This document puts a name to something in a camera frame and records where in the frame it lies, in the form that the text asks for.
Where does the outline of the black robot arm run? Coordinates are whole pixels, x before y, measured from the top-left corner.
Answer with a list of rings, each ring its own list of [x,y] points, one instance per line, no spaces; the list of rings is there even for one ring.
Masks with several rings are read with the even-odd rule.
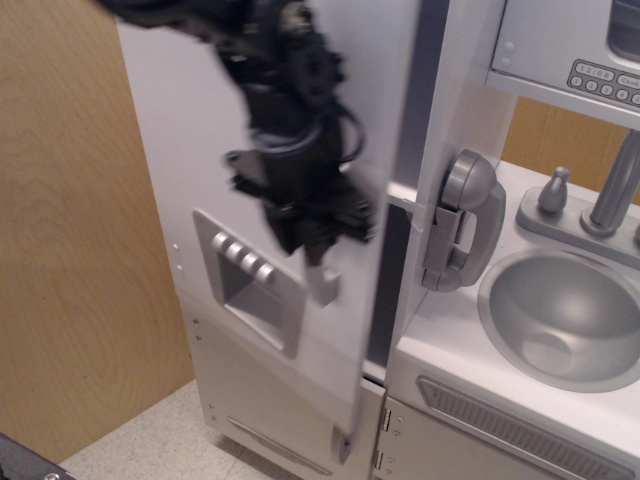
[[[336,94],[342,57],[304,1],[104,1],[141,28],[167,27],[212,45],[244,96],[251,149],[225,161],[236,190],[261,201],[281,248],[321,265],[341,235],[366,243],[371,204],[342,172],[365,145]]]

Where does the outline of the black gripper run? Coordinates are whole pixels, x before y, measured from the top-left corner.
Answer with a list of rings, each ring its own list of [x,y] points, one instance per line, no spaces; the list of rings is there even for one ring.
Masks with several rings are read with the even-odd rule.
[[[366,243],[373,235],[372,206],[340,170],[338,124],[321,125],[299,142],[257,132],[252,150],[226,154],[234,188],[258,198],[280,247],[304,247],[305,265],[319,267],[340,235]]]

